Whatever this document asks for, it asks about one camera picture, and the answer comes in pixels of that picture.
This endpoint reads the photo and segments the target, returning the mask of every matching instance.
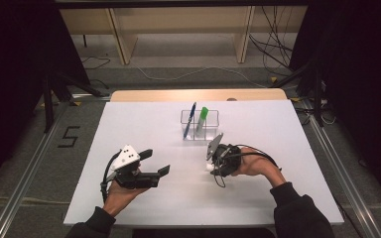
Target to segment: pen holder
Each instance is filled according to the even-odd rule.
[[[189,118],[191,115],[190,110],[183,110],[181,115],[181,124],[182,124],[182,137],[186,141],[210,141],[217,136],[217,129],[219,126],[218,121],[218,111],[209,110],[206,115],[206,119],[203,122],[199,130],[197,130],[197,122],[200,116],[200,110],[196,110],[193,114],[193,117],[190,121],[190,128],[188,134],[184,137],[185,130],[187,128]]]

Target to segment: black tape marking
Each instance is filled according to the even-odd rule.
[[[68,126],[66,127],[66,130],[64,131],[63,134],[63,139],[72,139],[72,143],[70,145],[58,145],[58,148],[72,148],[75,146],[76,140],[78,139],[77,136],[67,136],[67,132],[69,129],[79,129],[79,126]]]

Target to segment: white tabletop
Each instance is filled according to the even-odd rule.
[[[224,178],[219,187],[205,170],[206,141],[184,141],[182,110],[193,102],[106,104],[64,224],[86,221],[102,206],[99,184],[110,158],[129,144],[153,149],[142,172],[171,165],[170,173],[133,200],[116,218],[125,227],[253,227],[274,224],[276,207],[262,176]],[[308,194],[331,224],[343,219],[289,100],[206,101],[219,111],[222,144],[245,144],[269,154],[299,194]]]

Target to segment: green marker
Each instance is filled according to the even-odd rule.
[[[197,126],[196,126],[197,135],[200,135],[200,133],[202,132],[203,124],[205,123],[207,114],[208,114],[208,108],[202,107],[202,110],[200,111],[199,120],[197,121]]]

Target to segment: person's left hand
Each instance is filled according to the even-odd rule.
[[[128,189],[121,187],[117,181],[113,181],[104,203],[103,210],[115,217],[123,210],[137,195],[148,190],[148,188]]]

